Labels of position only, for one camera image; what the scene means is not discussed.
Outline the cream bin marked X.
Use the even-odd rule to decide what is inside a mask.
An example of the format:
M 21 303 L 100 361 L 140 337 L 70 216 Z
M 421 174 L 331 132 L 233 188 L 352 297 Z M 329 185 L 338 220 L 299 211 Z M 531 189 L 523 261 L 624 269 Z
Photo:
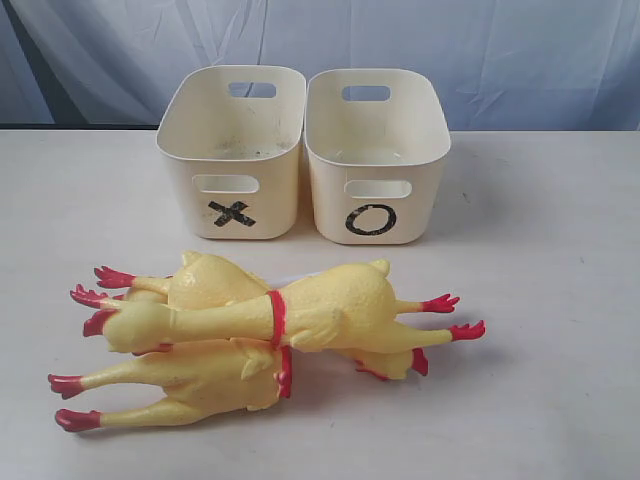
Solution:
M 156 145 L 193 233 L 263 240 L 292 228 L 305 102 L 305 77 L 283 66 L 211 66 L 184 78 Z

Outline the chicken head with white tube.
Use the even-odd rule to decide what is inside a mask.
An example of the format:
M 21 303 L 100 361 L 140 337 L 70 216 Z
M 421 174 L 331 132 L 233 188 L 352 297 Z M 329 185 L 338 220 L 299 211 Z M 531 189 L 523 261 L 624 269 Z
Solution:
M 106 266 L 96 268 L 98 284 L 105 288 L 130 287 L 151 291 L 167 297 L 167 305 L 178 310 L 202 310 L 229 306 L 265 295 L 268 291 L 284 287 L 314 275 L 296 275 L 267 283 L 260 277 L 242 269 L 224 271 L 222 268 L 203 271 L 181 270 L 168 278 L 136 276 Z

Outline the cream bin marked O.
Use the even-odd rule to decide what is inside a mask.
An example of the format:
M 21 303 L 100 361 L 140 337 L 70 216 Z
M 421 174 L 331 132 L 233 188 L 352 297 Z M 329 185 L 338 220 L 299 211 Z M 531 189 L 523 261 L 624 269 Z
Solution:
M 329 70 L 308 84 L 314 221 L 339 244 L 406 244 L 427 229 L 451 136 L 437 93 L 403 69 Z

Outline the blue backdrop cloth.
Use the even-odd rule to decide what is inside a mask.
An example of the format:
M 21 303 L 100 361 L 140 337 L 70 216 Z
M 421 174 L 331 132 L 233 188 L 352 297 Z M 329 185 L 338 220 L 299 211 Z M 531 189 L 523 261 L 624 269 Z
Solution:
M 155 125 L 192 71 L 403 68 L 454 130 L 635 130 L 635 1 L 5 1 L 3 124 Z

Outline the headless yellow chicken body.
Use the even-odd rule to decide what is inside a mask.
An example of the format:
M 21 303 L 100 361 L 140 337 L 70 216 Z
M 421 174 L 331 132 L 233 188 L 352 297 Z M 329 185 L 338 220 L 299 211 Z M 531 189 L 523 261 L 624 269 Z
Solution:
M 159 386 L 160 401 L 122 412 L 60 409 L 55 420 L 68 432 L 97 428 L 188 425 L 210 416 L 271 407 L 290 396 L 292 353 L 253 339 L 180 343 L 166 352 L 145 353 L 84 376 L 48 376 L 51 390 L 64 399 L 105 385 Z

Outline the whole yellow rubber chicken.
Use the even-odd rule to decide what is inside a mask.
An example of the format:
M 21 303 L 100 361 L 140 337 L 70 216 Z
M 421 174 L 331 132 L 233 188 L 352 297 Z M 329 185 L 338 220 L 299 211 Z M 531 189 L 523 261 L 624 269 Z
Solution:
M 401 313 L 453 311 L 456 299 L 428 302 L 396 298 L 386 260 L 351 263 L 302 278 L 228 306 L 178 310 L 166 305 L 103 299 L 83 326 L 115 352 L 153 351 L 198 340 L 248 338 L 302 352 L 358 349 L 391 354 L 481 338 L 484 322 L 419 330 L 397 322 Z
M 106 266 L 95 269 L 94 273 L 108 288 L 128 287 L 126 293 L 114 297 L 87 290 L 82 285 L 70 291 L 74 301 L 94 308 L 106 308 L 111 301 L 124 300 L 196 310 L 249 300 L 272 289 L 258 276 L 223 257 L 195 251 L 184 252 L 182 267 L 166 278 L 134 276 Z M 421 348 L 390 355 L 358 349 L 338 349 L 336 353 L 354 360 L 359 371 L 384 380 L 402 379 L 409 369 L 423 376 L 428 373 L 428 360 Z

